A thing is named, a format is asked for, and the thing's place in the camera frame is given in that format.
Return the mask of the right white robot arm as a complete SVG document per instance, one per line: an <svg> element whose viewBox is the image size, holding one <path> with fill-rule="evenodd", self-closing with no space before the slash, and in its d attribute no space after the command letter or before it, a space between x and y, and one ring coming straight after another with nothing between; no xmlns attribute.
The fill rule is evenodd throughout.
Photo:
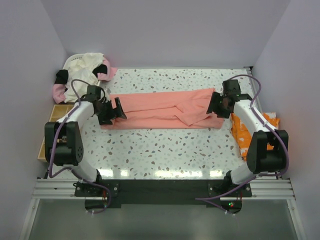
<svg viewBox="0 0 320 240"><path fill-rule="evenodd" d="M248 133L238 143L245 147L245 163L225 175L222 189L227 196L235 196L240 185L257 176L276 176L288 169L288 133L255 108L254 98L241 92L236 78L225 80L222 92L205 88L111 94L98 103L98 120L104 129L220 129L224 120L239 118Z"/></svg>

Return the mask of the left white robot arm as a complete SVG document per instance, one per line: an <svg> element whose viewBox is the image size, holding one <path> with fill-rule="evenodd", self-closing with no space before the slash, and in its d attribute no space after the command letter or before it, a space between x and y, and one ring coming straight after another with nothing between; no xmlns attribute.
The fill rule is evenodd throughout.
<svg viewBox="0 0 320 240"><path fill-rule="evenodd" d="M57 121L49 121L44 126L45 159L49 163L48 176L54 178L65 170L87 182L86 191L99 196L104 184L99 181L99 171L84 157L81 128L94 115L100 125L112 125L117 118L127 119L119 97L110 99L101 87L89 85L86 94L75 93L76 101L72 109Z"/></svg>

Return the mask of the salmon pink t-shirt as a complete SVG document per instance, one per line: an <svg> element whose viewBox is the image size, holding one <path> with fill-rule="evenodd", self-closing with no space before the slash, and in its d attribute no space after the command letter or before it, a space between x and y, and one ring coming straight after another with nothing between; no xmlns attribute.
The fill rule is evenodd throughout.
<svg viewBox="0 0 320 240"><path fill-rule="evenodd" d="M192 91L113 94L127 119L117 118L102 130L220 129L224 120L207 114L213 88Z"/></svg>

